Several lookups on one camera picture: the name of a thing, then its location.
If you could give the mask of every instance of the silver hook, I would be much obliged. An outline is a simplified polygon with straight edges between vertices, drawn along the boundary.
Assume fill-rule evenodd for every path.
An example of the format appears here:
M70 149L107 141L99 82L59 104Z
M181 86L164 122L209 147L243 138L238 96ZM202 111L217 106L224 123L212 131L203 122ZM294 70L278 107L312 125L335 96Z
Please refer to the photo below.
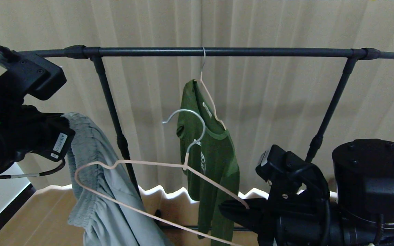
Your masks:
M203 67L205 66L205 62L206 62L206 50L203 46L202 49L203 49L203 63L200 67L200 74L203 73Z
M191 149L191 147L192 147L193 145L195 145L196 143L198 143L200 140L202 140L202 138L203 138L203 136L205 135L205 132L206 132L206 125L205 125L205 121L201 118L201 116L200 116L198 113L196 113L196 112L194 112L194 111L192 111L192 110L190 110L190 109L178 109L178 110L174 111L174 112L168 117L168 119L167 119L166 121L162 121L162 124L168 123L168 122L171 120L171 118L172 118L175 114L177 114L177 113L179 113L179 112L190 112L190 113L195 114L195 115L199 118L199 120L201 121L201 123L202 123L202 125L203 125L203 131L202 131L200 137L199 137L197 140L195 140L194 142L192 142L192 143L188 146L188 149L186 149L186 152L189 153L189 150Z

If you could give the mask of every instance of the beige curtain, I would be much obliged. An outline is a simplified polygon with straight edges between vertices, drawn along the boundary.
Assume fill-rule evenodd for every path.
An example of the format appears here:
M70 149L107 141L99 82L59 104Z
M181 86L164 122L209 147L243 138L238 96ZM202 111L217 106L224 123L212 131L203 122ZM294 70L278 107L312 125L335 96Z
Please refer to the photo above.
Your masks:
M394 52L394 1L0 0L0 45L13 50L103 47L372 47ZM27 96L43 112L80 112L115 133L88 60L51 58L67 83L50 100ZM179 163L175 123L184 84L199 76L199 57L104 58L133 159ZM241 191L268 186L256 175L272 144L304 158L337 85L345 59L208 57L204 80L230 130ZM359 61L314 163L333 174L331 152L357 138L394 141L394 61ZM56 164L28 155L26 173ZM186 186L179 169L135 165L139 184L167 192ZM36 188L70 183L68 169L31 179Z

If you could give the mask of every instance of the green long-sleeve shirt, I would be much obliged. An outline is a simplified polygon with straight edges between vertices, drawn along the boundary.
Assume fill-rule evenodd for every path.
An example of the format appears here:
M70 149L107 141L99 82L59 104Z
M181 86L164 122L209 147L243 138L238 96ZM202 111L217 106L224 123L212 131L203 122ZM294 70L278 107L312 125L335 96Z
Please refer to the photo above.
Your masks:
M200 171L208 178L229 189L234 194L239 190L239 168L235 149L229 131L223 128L213 116L204 101L196 81L189 81L183 89L182 109L190 109L200 114L206 124L203 139L192 146L189 151L188 165ZM177 136L180 138L180 155L182 163L189 144L200 137L203 130L201 121L189 112L181 112L177 122ZM188 192L193 200L200 201L198 230L208 233L212 221L211 235L231 241L234 223L224 218L218 205L232 199L217 187L186 171ZM212 240L212 246L225 245Z

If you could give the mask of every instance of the clothes hanger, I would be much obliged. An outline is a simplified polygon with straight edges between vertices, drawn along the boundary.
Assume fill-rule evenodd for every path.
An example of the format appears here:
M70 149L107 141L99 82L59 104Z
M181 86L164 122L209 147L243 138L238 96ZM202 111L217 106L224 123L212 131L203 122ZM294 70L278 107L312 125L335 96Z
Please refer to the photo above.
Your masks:
M201 65L201 67L200 67L200 79L199 79L199 80L196 80L196 81L200 82L200 83L203 85L203 88L205 89L206 94L207 94L208 97L209 97L209 101L211 101L212 109L214 109L214 118L215 118L218 122L220 122L221 125L223 126L223 128L226 130L227 128L226 128L226 126L224 125L224 122L223 122L222 120L220 120L219 117L217 116L217 109L215 108L214 100L212 99L211 94L210 94L209 91L208 91L208 88L206 88L206 85L205 85L205 83L203 82L203 67L204 67L205 62L206 62L206 50L205 50L205 48L204 48L203 46L202 46L202 49L203 49L203 63L202 63L202 65Z
M134 208L134 207L132 207L132 206L129 206L129 205L125 204L125 203L122 203L122 202L120 202L120 201L118 201L118 200L116 200L116 199L114 199L114 198L111 198L111 197L109 197L109 196L106 196L106 195L104 195L104 194L102 194L102 193L100 193L100 192L97 192L96 190L94 190L94 189L92 189L92 188L89 188L89 187L83 185L83 184L80 182L80 180L78 179L78 173L79 173L82 169L84 169L84 168L86 168L86 167L89 167L89 166L92 166L92 165L100 165L100 166L102 166L103 168L106 168L106 169L109 169L109 170L112 170L112 169L116 168L117 165L120 164L120 163L132 163L132 164L142 164L142 165L157 165L157 166L166 166L166 167L183 168L183 170L189 170L189 171L191 171L192 173L194 173L194 174L196 174L197 176L201 177L202 179L206 180L206 181L209 182L210 184L212 184L212 185L214 185L215 187L221 189L222 191L224 191L224 192L227 193L228 195L232 196L232 197L235 198L237 201L241 202L241 204L243 204L243 205L246 207L246 209L250 209L249 205L248 205L243 199L239 198L239 196L235 195L235 194L232 193L230 190L227 190L225 187L223 187L223 186L217 184L216 182L214 182L214 181L211 180L210 178L206 177L205 175L201 174L199 171L196 171L195 169L191 168L191 167L188 165L189 150L191 149L191 147L192 147L193 145L195 145L197 142L199 142L199 141L203 138L203 136L205 135L205 132L206 132L206 125L205 125L205 122L203 121L203 119L201 118L201 116L200 116L198 113L196 113L196 112L194 112L194 111L192 111L192 110L189 110L189 109L179 109L179 110L174 111L174 112L169 116L169 118L168 118L166 121L163 121L163 122L162 122L162 124L168 123L168 122L171 120L171 118L172 118L175 114L177 114L178 112L190 112L190 113L196 115L196 116L199 118L199 120L202 122L202 124L203 124L203 131L202 131L202 134L200 135L200 137L199 137L197 140L195 140L194 142L192 142L192 143L188 146L188 148L186 149L185 160L184 160L184 164L183 164L183 165L182 165L182 164L172 164L172 163L161 163L161 162L136 161L136 160L117 160L117 161L114 163L114 165L112 165L112 166L108 166L108 165L106 165L106 164L104 164L104 163L102 163L102 162L91 162L91 163L82 165L81 167L77 168L77 170L75 171L75 174L74 174L75 182L77 182L77 184L80 185L81 187L85 188L86 190L89 190L90 192L92 192L92 193L94 193L94 194L96 194L96 195L98 195L98 196L101 196L101 197L103 197L103 198L105 198L105 199L108 199L109 201L112 201L112 202L114 202L114 203L117 203L117 204L119 204L119 205L122 205L122 206L124 206L124 207L127 207L128 209L131 209L131 210L133 210L133 211L135 211L135 212L137 212L137 213L143 214L143 215L148 216L148 217L150 217L150 218L159 220L159 221L164 222L164 223L166 223L166 224L169 224L169 225L171 225L171 226L175 226L175 227L180 228L180 229L182 229L182 230L185 230L185 231L188 231L188 232L191 232L191 233L194 233L194 234L203 236L203 237L207 237L207 238L210 238L210 239L219 241L219 242L221 242L221 243L227 243L227 244L229 244L229 245L234 245L234 246L242 246L242 245L240 245L240 244L232 243L232 242L227 241L227 240L223 240L223 239L220 239L220 238L216 238L216 237L214 237L214 236L211 236L211 235L208 235L208 234L204 234L204 233L199 232L199 231L194 231L194 230L192 230L192 229L190 229L190 228L186 228L186 227L181 226L181 225L179 225L179 224L176 224L176 223L167 221L167 220L165 220L165 219L163 219L163 218L160 218L160 217L151 215L151 214L149 214L149 213L147 213L147 212L144 212L144 211L141 211L141 210L139 210L139 209L136 209L136 208Z

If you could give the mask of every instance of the light under curtain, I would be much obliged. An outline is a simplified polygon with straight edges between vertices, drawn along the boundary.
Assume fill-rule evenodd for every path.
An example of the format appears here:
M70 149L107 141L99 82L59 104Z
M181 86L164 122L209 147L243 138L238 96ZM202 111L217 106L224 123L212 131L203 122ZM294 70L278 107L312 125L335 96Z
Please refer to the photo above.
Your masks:
M102 47L372 47L394 52L394 1L11 1L0 0L0 45L10 49ZM114 128L93 64L50 59L68 82L50 100L25 97L42 112L80 112L108 136ZM180 163L176 125L183 86L200 77L200 57L104 58L130 157ZM305 158L345 59L208 57L203 79L230 131L240 191L268 190L255 166L272 144ZM357 138L394 141L394 60L359 61L314 163L333 174L332 150ZM27 155L25 173L56 163ZM186 186L180 169L135 166L143 189ZM70 184L69 171L31 178L36 189Z

